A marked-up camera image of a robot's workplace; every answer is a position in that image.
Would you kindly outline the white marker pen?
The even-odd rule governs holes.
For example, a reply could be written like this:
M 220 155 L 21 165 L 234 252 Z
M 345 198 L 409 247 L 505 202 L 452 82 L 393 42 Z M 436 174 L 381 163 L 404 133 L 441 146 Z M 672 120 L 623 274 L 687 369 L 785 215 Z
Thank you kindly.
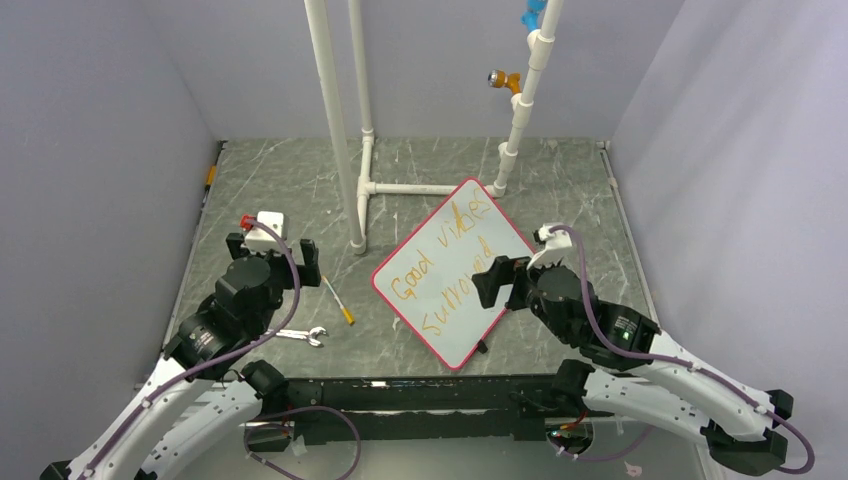
M 352 315 L 350 310 L 346 307 L 346 305 L 343 303 L 343 301 L 342 301 L 341 297 L 339 296 L 337 290 L 331 284 L 331 282 L 329 281 L 329 279 L 326 276 L 322 277 L 322 283 L 326 286 L 326 288 L 328 289 L 328 291 L 332 295 L 332 298 L 336 302 L 336 304 L 337 304 L 339 310 L 341 311 L 341 314 L 343 315 L 347 324 L 349 326 L 354 325 L 355 324 L 354 316 Z

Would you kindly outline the red-framed whiteboard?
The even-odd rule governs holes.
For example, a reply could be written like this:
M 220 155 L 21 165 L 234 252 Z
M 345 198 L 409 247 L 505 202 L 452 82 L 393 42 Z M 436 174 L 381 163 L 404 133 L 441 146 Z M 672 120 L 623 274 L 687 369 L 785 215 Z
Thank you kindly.
M 531 256 L 531 243 L 469 177 L 374 270 L 371 285 L 441 361 L 461 369 L 504 315 L 507 291 L 482 307 L 472 282 L 499 255 Z

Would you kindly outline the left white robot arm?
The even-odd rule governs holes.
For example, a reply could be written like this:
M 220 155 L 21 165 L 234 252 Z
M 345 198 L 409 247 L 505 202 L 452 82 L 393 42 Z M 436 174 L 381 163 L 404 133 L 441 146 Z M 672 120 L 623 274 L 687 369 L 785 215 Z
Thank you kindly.
M 287 379 L 268 362 L 254 361 L 210 404 L 181 417 L 235 363 L 279 333 L 271 321 L 286 292 L 298 300 L 302 288 L 321 282 L 319 249 L 310 239 L 299 242 L 301 263 L 276 227 L 248 227 L 225 243 L 230 264 L 179 324 L 144 386 L 96 441 L 71 460 L 50 463 L 41 478 L 172 479 L 238 423 L 285 411 Z

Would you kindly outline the silver open-end wrench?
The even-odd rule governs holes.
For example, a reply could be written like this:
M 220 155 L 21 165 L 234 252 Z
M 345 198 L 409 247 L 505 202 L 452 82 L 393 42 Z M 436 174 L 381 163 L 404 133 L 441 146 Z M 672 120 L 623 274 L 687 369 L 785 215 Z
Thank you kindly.
M 323 327 L 313 327 L 309 330 L 280 329 L 274 333 L 277 338 L 303 341 L 314 348 L 322 348 L 321 338 L 327 335 L 328 331 Z

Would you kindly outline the orange nozzle fitting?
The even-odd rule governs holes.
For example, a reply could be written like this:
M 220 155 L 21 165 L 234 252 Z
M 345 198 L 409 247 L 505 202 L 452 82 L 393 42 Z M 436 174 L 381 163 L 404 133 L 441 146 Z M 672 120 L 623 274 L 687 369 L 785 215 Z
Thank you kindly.
M 489 73 L 487 83 L 491 88 L 506 88 L 512 95 L 518 95 L 522 92 L 521 74 L 519 72 L 506 73 L 502 70 L 494 69 Z

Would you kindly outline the blue pipe fitting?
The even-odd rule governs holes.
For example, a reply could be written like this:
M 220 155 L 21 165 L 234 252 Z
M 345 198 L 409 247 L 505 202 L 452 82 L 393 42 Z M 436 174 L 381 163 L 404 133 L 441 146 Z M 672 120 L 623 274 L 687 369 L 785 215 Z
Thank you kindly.
M 539 29 L 539 17 L 546 8 L 547 0 L 527 0 L 525 11 L 520 17 L 528 32 Z

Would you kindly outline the white PVC pipe frame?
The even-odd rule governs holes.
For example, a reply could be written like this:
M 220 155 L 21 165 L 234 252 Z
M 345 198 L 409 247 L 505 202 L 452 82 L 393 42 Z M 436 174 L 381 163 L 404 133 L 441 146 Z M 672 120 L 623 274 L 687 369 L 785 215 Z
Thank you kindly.
M 565 3 L 547 1 L 539 17 L 539 29 L 528 32 L 526 42 L 529 50 L 528 71 L 521 77 L 522 92 L 512 95 L 510 102 L 513 116 L 508 139 L 498 146 L 499 166 L 495 180 L 486 185 L 484 191 L 495 198 L 502 197 L 517 161 L 519 146 L 529 124 L 534 100 L 542 73 L 546 69 L 556 40 L 556 30 Z M 351 251 L 361 256 L 367 250 L 367 215 L 370 198 L 377 195 L 439 196 L 448 195 L 453 185 L 379 183 L 371 178 L 371 167 L 376 143 L 372 118 L 362 3 L 348 3 L 349 24 L 355 67 L 355 86 L 361 123 L 361 154 L 359 173 L 354 174 L 350 165 L 343 108 L 339 91 L 327 3 L 306 1 L 304 3 L 312 49 L 317 67 L 319 85 L 329 128 L 332 153 L 337 167 L 341 189 L 343 213 L 347 218 Z

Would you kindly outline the orange wall clip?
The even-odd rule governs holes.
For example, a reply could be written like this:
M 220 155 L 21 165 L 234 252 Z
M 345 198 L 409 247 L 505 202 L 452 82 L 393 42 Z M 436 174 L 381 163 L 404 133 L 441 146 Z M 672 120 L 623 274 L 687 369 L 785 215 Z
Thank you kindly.
M 216 170 L 217 170 L 216 165 L 213 165 L 209 168 L 207 175 L 206 175 L 206 178 L 205 178 L 205 181 L 204 181 L 204 188 L 205 189 L 211 188 L 211 185 L 213 184 L 215 176 L 216 176 Z

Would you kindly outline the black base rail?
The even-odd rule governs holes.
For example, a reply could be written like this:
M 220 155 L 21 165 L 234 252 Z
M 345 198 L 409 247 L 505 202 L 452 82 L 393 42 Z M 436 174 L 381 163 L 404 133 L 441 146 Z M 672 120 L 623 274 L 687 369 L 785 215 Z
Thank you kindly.
M 349 440 L 509 437 L 540 441 L 593 411 L 561 391 L 552 374 L 291 378 L 255 417 L 307 445 Z

